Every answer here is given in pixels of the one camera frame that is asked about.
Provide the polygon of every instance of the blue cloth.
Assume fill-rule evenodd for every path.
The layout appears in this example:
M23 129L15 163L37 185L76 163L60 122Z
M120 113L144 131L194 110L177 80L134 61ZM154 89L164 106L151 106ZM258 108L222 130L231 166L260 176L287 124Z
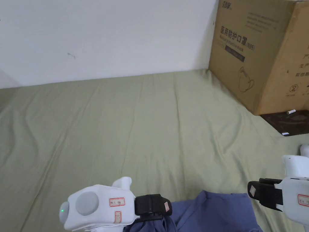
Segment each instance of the blue cloth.
M173 214L162 220L135 223L125 232L262 232L246 193L202 191L196 199L172 203Z

